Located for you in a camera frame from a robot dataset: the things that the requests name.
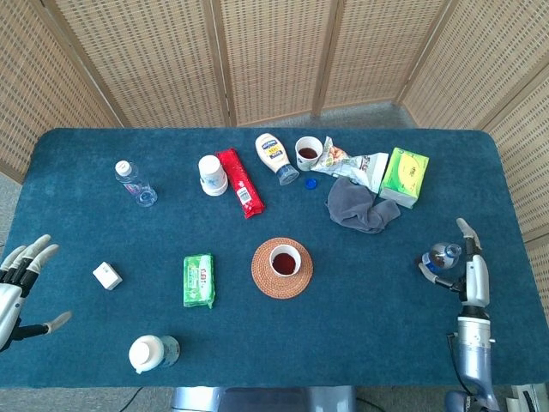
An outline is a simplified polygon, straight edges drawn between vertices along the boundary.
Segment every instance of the paper cup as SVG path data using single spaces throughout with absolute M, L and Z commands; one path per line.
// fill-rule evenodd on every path
M 304 172 L 311 170 L 311 167 L 317 164 L 318 158 L 323 153 L 323 148 L 322 142 L 316 137 L 301 137 L 295 143 L 295 156 L 298 159 L 298 168 Z
M 290 245 L 278 245 L 268 258 L 274 274 L 280 277 L 293 276 L 301 267 L 301 255 L 298 250 Z
M 217 157 L 211 154 L 202 157 L 198 162 L 198 172 L 202 188 L 210 196 L 217 196 L 225 191 L 226 173 Z

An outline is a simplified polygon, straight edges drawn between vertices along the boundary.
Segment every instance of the green box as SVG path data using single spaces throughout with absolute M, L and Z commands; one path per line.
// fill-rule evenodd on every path
M 381 182 L 379 196 L 411 209 L 418 201 L 428 163 L 428 157 L 394 148 Z

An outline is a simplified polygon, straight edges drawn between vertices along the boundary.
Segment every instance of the wicker folding screen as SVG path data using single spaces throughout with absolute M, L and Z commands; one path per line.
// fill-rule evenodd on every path
M 222 19 L 238 124 L 309 112 L 329 1 L 224 0 Z
M 324 106 L 393 100 L 444 0 L 346 0 Z
M 420 126 L 482 128 L 548 53 L 546 0 L 461 0 L 404 104 Z
M 21 182 L 44 132 L 118 123 L 30 2 L 0 0 L 0 10 L 0 171 Z
M 549 229 L 548 113 L 549 76 L 487 130 L 498 145 L 525 235 L 542 227 Z
M 131 126 L 226 123 L 200 0 L 57 0 Z
M 528 251 L 528 257 L 534 270 L 535 283 L 549 324 L 549 245 Z

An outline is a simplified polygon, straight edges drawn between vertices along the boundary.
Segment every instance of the gray cloth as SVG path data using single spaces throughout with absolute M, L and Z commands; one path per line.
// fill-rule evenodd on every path
M 374 206 L 376 195 L 366 187 L 338 178 L 328 194 L 329 217 L 342 226 L 364 233 L 379 233 L 387 223 L 401 215 L 395 201 L 385 200 Z

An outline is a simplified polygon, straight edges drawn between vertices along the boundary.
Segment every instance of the green package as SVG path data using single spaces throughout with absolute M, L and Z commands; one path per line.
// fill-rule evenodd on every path
M 428 157 L 395 148 L 381 182 L 379 196 L 411 209 L 419 198 L 428 163 Z
M 211 254 L 185 257 L 183 261 L 183 306 L 208 305 L 215 298 L 214 257 Z

